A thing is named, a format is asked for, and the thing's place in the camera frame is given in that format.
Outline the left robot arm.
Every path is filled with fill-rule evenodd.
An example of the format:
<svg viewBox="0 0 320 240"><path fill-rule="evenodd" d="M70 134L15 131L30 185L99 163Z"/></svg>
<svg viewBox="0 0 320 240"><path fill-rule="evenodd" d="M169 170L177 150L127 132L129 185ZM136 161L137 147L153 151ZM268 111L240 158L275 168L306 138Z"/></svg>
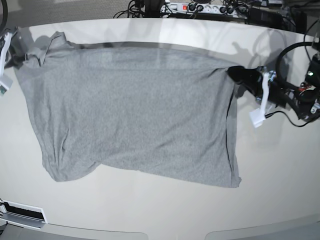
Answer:
<svg viewBox="0 0 320 240"><path fill-rule="evenodd" d="M309 64L305 78L299 86L293 85L281 74L281 63L285 55L299 47L312 47L317 51L313 56L307 55ZM280 52L274 70L267 70L265 66L248 69L243 66L232 66L227 69L227 75L237 85L243 86L254 97L260 99L260 107L249 113L251 122L257 128L277 113L277 110L267 113L267 103L276 107L291 107L299 120L305 121L302 128L320 118L320 41L303 40L294 43Z"/></svg>

